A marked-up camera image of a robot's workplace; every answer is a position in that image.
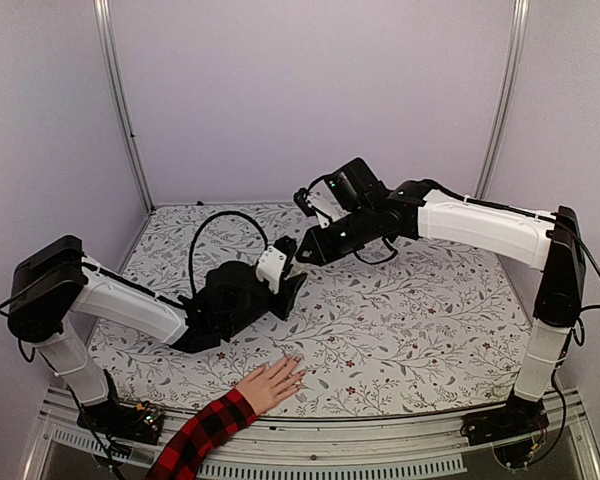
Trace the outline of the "red black plaid sleeve forearm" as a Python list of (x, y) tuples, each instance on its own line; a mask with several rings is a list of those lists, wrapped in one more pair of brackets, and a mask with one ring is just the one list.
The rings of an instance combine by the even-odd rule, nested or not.
[(193, 480), (213, 449), (250, 426), (257, 416), (237, 390), (210, 402), (189, 419), (166, 444), (145, 479)]

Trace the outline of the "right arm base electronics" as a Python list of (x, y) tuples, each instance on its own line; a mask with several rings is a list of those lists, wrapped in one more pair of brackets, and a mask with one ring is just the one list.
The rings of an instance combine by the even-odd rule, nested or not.
[(460, 435), (470, 446), (491, 444), (496, 460), (505, 468), (528, 467), (545, 444), (549, 420), (542, 401), (467, 414)]

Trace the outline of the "person's left hand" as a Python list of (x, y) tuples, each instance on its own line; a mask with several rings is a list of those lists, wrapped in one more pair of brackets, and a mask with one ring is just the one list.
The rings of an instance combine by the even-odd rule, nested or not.
[(235, 386), (257, 416), (277, 407), (303, 387), (304, 369), (299, 369), (301, 356), (285, 355), (275, 364), (263, 364)]

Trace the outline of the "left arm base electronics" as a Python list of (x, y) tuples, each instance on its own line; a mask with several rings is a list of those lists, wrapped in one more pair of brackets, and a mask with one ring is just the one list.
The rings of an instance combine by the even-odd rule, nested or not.
[(164, 412), (148, 401), (125, 406), (107, 400), (93, 406), (81, 406), (78, 425), (113, 438), (155, 446), (164, 420)]

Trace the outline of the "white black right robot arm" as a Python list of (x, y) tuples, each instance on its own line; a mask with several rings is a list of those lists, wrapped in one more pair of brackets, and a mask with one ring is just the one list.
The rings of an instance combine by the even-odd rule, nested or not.
[(527, 210), (457, 194), (431, 179), (390, 189), (355, 158), (319, 177), (332, 195), (302, 187), (294, 203), (318, 224), (303, 237), (296, 259), (325, 266), (367, 244), (397, 238), (458, 243), (490, 252), (540, 273), (530, 340), (497, 427), (517, 436), (532, 424), (583, 308), (586, 266), (578, 219), (568, 207)]

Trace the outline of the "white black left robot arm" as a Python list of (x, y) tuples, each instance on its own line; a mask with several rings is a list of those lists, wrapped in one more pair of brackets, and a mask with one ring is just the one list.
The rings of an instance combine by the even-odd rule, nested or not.
[(0, 315), (90, 407), (91, 419), (106, 433), (118, 434), (128, 426), (128, 412), (113, 400), (113, 386), (69, 315), (106, 319), (176, 351), (202, 352), (230, 341), (266, 314), (288, 319), (307, 278), (292, 264), (295, 251), (295, 241), (283, 237), (265, 247), (255, 264), (227, 261), (207, 272), (200, 291), (171, 300), (105, 269), (84, 253), (79, 238), (66, 235), (17, 265)]

